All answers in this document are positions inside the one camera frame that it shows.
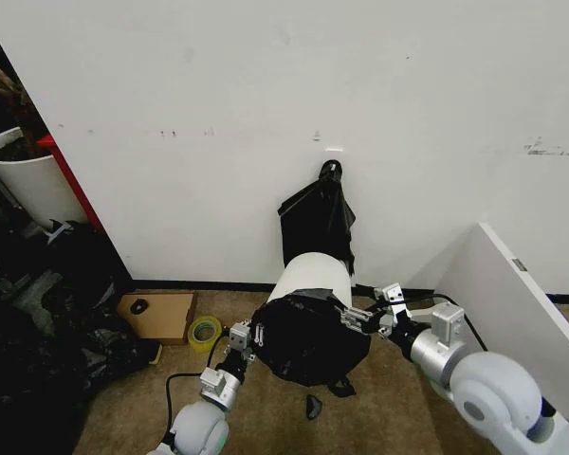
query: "floor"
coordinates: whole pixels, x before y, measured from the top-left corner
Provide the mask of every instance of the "floor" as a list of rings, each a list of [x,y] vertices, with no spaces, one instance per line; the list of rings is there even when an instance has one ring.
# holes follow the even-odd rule
[[[249,318],[265,293],[200,291],[196,315],[217,316],[225,325]],[[369,301],[355,298],[355,306]],[[561,307],[569,319],[569,306]],[[215,360],[222,350],[218,349]],[[200,372],[207,355],[188,346],[165,347],[158,365],[111,384],[91,405],[77,455],[145,454],[166,427],[165,378]],[[224,454],[492,454],[476,434],[431,389],[394,344],[375,338],[369,355],[350,373],[357,395],[337,398],[327,388],[307,389],[278,379],[261,362],[248,368],[229,417]],[[174,412],[198,397],[197,378],[172,382]],[[305,417],[305,397],[323,402],[314,421]]]

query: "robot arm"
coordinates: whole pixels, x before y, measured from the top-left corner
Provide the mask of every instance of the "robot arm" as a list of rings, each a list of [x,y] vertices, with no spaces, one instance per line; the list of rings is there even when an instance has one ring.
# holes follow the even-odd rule
[[[410,311],[398,284],[377,289],[387,302],[377,311],[347,307],[341,323],[369,336],[377,332],[419,366],[434,389],[468,424],[504,455],[569,453],[569,422],[558,412],[542,415],[541,392],[518,363],[491,352],[470,354],[461,339],[464,310],[449,302]],[[263,346],[263,328],[243,321],[229,329],[226,359],[200,375],[202,401],[177,414],[154,455],[216,455],[229,435],[226,415],[254,361],[253,342]]]
[[[231,411],[247,365],[255,360],[250,349],[248,321],[229,329],[226,358],[200,374],[200,396],[175,417],[170,431],[148,455],[217,455],[228,440],[226,415]]]
[[[449,302],[416,312],[402,305],[381,317],[378,332],[505,455],[569,453],[569,422],[558,412],[542,415],[540,389],[520,364],[491,352],[470,354],[460,337],[463,319],[464,310]]]

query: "tape roll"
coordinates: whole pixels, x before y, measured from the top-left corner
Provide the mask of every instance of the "tape roll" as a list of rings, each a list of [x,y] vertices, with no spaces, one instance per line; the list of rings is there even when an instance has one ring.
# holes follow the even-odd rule
[[[213,316],[193,320],[188,329],[188,341],[197,353],[207,353],[221,335],[221,322]]]

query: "brown cardboard box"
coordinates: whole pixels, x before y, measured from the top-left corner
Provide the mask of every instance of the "brown cardboard box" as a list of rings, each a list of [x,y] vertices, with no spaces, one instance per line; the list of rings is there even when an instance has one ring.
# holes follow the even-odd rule
[[[140,315],[131,313],[131,305],[137,299],[149,303]],[[162,344],[187,344],[188,327],[196,311],[196,295],[181,291],[132,292],[122,296],[117,311],[140,338],[155,339]]]

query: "black wire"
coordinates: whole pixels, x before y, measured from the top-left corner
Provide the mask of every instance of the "black wire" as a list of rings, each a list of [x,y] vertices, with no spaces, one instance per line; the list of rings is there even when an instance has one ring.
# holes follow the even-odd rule
[[[207,367],[211,366],[212,355],[215,352],[215,348],[217,347],[217,344],[219,344],[219,340],[223,337],[228,337],[228,336],[229,336],[229,328],[224,327],[223,332],[221,333],[219,338],[215,340],[215,342],[212,345],[211,352],[209,353],[209,358],[207,359]]]
[[[167,392],[167,413],[168,413],[168,417],[167,417],[167,430],[164,433],[164,436],[162,437],[162,440],[164,441],[165,439],[167,439],[169,433],[171,432],[171,423],[173,422],[173,403],[171,402],[171,379],[174,379],[176,377],[193,377],[193,376],[199,376],[202,373],[175,373],[175,374],[171,374],[169,377],[167,377],[167,382],[165,384],[165,389]]]
[[[416,297],[414,299],[409,299],[406,300],[405,299],[405,303],[412,303],[414,301],[421,301],[421,300],[427,300],[427,299],[444,299],[446,301],[448,301],[449,303],[452,303],[455,306],[460,306],[455,300],[453,300],[451,297],[446,296],[445,294],[429,294],[427,296],[422,296],[422,297]],[[468,315],[466,313],[464,313],[464,320],[466,321],[466,324],[468,325],[470,331],[472,332],[472,334],[476,337],[476,340],[478,341],[478,344],[481,345],[481,348],[483,348],[483,351],[488,351],[488,349],[486,348],[485,343],[483,342],[483,339],[481,338],[480,335],[478,335],[478,332],[476,331],[476,329],[474,328],[474,325],[472,325],[472,322],[470,322],[470,319],[468,319]]]
[[[223,332],[219,336],[218,339],[212,344],[211,352],[209,353],[209,359],[207,360],[207,367],[211,365],[212,355],[215,352],[215,348],[217,347],[217,343],[223,337],[227,337],[229,335],[229,328],[224,327]],[[199,376],[202,373],[175,373],[171,374],[167,377],[167,381],[165,383],[165,390],[167,395],[167,429],[164,432],[164,436],[162,437],[162,441],[169,439],[169,434],[171,433],[171,424],[173,423],[173,401],[171,400],[171,379],[175,379],[176,377],[194,377]]]

